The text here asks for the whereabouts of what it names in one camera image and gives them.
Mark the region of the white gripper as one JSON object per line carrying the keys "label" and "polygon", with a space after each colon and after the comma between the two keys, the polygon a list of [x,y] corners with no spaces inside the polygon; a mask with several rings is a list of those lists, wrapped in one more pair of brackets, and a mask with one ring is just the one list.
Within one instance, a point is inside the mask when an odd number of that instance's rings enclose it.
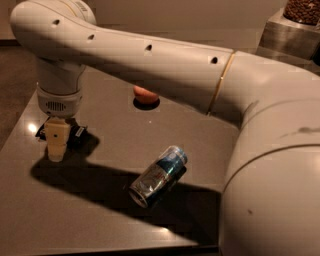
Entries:
{"label": "white gripper", "polygon": [[67,149],[71,126],[59,118],[71,118],[79,110],[82,90],[72,94],[58,95],[37,87],[38,105],[41,111],[50,117],[44,124],[48,158],[52,162],[61,162]]}

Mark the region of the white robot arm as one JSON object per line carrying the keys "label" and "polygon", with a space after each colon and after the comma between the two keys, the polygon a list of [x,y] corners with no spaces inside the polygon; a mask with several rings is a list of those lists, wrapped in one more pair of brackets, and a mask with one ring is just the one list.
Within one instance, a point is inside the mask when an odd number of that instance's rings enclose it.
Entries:
{"label": "white robot arm", "polygon": [[97,26],[82,0],[25,0],[10,17],[40,63],[49,157],[63,158],[93,67],[238,124],[220,215],[222,256],[320,256],[320,81],[231,49]]}

